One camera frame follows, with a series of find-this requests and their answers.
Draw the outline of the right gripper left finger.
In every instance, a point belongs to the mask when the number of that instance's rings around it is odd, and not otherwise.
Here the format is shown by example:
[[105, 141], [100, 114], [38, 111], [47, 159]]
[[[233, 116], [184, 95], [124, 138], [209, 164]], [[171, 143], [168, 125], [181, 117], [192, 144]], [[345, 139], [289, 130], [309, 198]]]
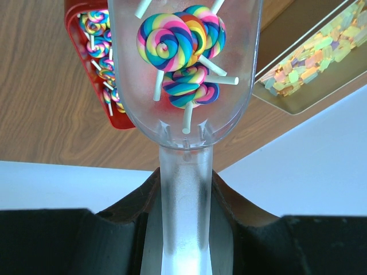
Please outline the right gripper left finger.
[[99, 213], [1, 211], [2, 274], [160, 274], [160, 172]]

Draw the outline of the silver tin of gummies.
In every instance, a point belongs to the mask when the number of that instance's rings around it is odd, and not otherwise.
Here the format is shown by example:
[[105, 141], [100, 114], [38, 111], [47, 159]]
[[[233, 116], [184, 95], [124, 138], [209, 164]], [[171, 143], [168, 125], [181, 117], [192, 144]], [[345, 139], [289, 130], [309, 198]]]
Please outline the silver tin of gummies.
[[297, 115], [366, 73], [365, 1], [293, 1], [260, 35], [253, 95]]

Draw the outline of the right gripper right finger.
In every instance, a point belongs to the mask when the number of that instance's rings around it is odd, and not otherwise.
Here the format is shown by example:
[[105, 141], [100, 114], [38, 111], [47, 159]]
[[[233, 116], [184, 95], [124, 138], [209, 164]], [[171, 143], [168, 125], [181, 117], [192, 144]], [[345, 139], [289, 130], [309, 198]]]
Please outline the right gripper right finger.
[[277, 217], [212, 175], [213, 274], [365, 274], [366, 218]]

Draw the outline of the red tin of lollipops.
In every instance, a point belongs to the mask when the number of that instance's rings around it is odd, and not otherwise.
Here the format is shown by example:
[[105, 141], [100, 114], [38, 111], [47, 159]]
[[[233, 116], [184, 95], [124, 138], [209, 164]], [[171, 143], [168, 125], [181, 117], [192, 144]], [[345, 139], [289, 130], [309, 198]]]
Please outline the red tin of lollipops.
[[107, 1], [65, 0], [64, 10], [65, 28], [111, 125], [135, 128], [119, 102]]

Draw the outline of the clear plastic scoop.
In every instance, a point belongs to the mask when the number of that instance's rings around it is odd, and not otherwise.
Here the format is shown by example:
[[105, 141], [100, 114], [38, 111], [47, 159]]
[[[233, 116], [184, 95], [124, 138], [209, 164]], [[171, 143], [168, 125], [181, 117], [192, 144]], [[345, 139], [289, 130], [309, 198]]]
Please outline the clear plastic scoop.
[[139, 274], [209, 274], [213, 146], [251, 96], [262, 1], [109, 1], [119, 97], [159, 145]]

